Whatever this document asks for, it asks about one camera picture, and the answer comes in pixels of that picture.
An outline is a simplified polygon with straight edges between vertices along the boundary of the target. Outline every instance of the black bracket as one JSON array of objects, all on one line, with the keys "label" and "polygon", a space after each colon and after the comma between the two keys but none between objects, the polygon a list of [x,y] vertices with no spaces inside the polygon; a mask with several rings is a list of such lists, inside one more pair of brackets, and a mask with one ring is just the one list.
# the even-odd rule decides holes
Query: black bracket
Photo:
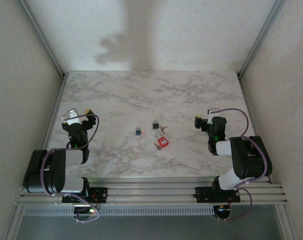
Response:
[{"label": "black bracket", "polygon": [[[97,199],[99,204],[105,204],[107,199],[107,194],[108,194],[107,187],[90,187],[88,190],[88,196],[80,196],[80,197],[85,199],[87,202],[91,204],[97,203],[95,198]],[[77,198],[72,196],[63,196],[61,202],[63,204],[81,203]]]},{"label": "black bracket", "polygon": [[220,194],[214,194],[213,188],[210,186],[202,186],[195,188],[196,198],[198,204],[204,203],[239,203],[241,201],[240,194],[236,190],[221,190]]}]

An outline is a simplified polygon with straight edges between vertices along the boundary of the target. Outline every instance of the black padlock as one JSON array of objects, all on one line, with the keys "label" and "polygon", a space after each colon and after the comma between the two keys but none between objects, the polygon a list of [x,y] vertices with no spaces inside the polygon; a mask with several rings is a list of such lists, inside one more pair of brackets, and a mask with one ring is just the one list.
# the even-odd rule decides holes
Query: black padlock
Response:
[{"label": "black padlock", "polygon": [[154,120],[152,122],[152,129],[159,129],[160,128],[160,125],[158,124],[158,121]]}]

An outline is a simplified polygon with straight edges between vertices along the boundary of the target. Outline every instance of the marble tabletop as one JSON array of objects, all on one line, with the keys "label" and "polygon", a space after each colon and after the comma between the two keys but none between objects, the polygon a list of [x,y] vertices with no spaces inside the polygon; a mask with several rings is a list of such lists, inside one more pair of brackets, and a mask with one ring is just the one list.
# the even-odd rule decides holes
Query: marble tabletop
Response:
[{"label": "marble tabletop", "polygon": [[[237,76],[232,71],[72,71],[56,117],[50,148],[64,147],[68,135],[62,116],[75,108],[91,109],[100,118],[86,164],[67,173],[81,177],[213,177],[232,167],[229,157],[208,151],[206,132],[194,127],[195,116],[210,108],[247,112]],[[240,112],[226,111],[226,138],[246,127]],[[153,121],[167,127],[169,145],[161,151]],[[136,135],[140,128],[144,135]],[[250,126],[246,134],[253,135]]]}]

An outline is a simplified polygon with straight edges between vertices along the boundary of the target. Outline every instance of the white wall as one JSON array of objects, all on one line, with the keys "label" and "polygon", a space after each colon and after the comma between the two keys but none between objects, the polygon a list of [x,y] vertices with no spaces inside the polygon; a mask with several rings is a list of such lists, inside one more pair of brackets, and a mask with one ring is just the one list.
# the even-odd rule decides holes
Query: white wall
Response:
[{"label": "white wall", "polygon": [[286,2],[243,85],[303,240],[303,0]]},{"label": "white wall", "polygon": [[28,0],[65,72],[231,70],[275,0]]},{"label": "white wall", "polygon": [[13,0],[0,0],[0,236],[60,84]]}]

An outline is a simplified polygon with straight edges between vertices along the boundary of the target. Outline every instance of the red padlock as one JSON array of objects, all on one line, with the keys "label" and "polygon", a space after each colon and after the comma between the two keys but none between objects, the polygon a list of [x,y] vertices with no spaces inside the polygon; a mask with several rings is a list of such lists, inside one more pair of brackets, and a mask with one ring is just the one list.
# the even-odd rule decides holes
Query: red padlock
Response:
[{"label": "red padlock", "polygon": [[168,146],[170,143],[167,141],[167,139],[164,137],[164,136],[162,136],[159,132],[157,132],[156,134],[155,134],[155,137],[158,139],[158,143],[159,143],[159,145],[162,147],[162,148],[164,148],[164,147],[166,147],[166,146]]}]

